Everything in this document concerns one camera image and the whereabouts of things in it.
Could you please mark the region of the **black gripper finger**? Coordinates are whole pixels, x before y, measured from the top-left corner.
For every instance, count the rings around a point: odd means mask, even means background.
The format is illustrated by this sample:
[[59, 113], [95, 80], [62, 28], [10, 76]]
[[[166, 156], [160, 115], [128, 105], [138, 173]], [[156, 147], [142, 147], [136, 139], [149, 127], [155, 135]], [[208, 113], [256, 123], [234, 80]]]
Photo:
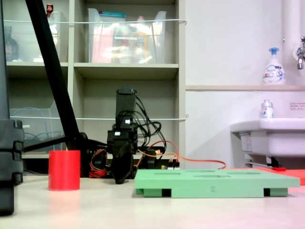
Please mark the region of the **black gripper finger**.
[[127, 179], [133, 179], [133, 161], [126, 161], [122, 169], [122, 183]]
[[122, 184], [122, 165], [120, 161], [112, 161], [111, 173], [116, 184]]

